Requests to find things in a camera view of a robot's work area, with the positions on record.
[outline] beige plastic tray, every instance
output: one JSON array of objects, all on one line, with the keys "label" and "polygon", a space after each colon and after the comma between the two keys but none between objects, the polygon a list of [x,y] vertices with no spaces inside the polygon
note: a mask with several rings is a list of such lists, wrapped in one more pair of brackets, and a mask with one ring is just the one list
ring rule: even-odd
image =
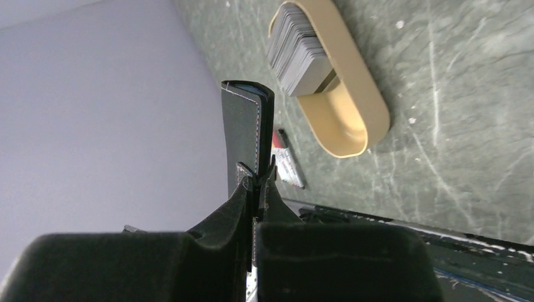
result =
[{"label": "beige plastic tray", "polygon": [[[352,36],[330,0],[294,0],[317,33],[339,84],[328,92],[298,97],[315,138],[343,158],[362,154],[389,129],[389,112]],[[278,11],[271,20],[269,34]]]}]

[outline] white stitching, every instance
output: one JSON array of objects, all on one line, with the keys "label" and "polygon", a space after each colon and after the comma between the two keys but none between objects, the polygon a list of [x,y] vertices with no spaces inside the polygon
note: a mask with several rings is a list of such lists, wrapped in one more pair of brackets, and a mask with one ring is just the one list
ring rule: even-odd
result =
[{"label": "white stitching", "polygon": [[225,90],[225,91],[227,91],[227,92],[229,92],[229,93],[231,93],[231,94],[234,94],[234,95],[236,95],[236,96],[240,96],[240,97],[242,97],[242,98],[244,98],[244,99],[247,99],[247,100],[249,100],[250,102],[256,104],[257,111],[258,111],[258,115],[257,115],[257,117],[256,117],[256,157],[254,158],[254,170],[255,170],[256,173],[258,173],[258,172],[259,172],[259,171],[258,171],[259,104],[258,104],[258,102],[256,102],[256,101],[253,100],[253,99],[249,99],[249,98],[247,98],[246,96],[242,96],[242,95],[239,94],[239,93],[236,93],[236,92],[234,92],[234,91],[230,91],[230,90],[228,90],[228,88],[222,88],[222,90]]}]

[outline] stack of cards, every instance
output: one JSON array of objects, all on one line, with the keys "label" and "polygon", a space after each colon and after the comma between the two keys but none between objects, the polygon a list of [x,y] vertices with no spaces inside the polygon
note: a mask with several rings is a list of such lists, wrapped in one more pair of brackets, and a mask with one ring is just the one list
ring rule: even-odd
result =
[{"label": "stack of cards", "polygon": [[280,86],[290,96],[316,93],[332,74],[332,65],[308,17],[292,3],[280,7],[267,57]]}]

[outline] wallet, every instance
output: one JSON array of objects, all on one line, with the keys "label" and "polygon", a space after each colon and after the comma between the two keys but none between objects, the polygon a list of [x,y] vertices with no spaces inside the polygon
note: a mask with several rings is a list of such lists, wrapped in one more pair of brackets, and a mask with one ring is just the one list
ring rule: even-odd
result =
[{"label": "wallet", "polygon": [[230,197],[240,178],[262,177],[269,169],[275,94],[249,81],[223,81],[221,91]]}]

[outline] marble countertop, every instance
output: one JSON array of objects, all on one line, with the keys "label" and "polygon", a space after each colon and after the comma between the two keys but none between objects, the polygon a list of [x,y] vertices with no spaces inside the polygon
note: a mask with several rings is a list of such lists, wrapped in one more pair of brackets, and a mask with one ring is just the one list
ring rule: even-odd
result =
[{"label": "marble countertop", "polygon": [[323,151],[269,68],[281,2],[176,0],[217,82],[276,93],[308,184],[283,197],[534,245],[534,1],[334,1],[392,117],[349,159]]}]

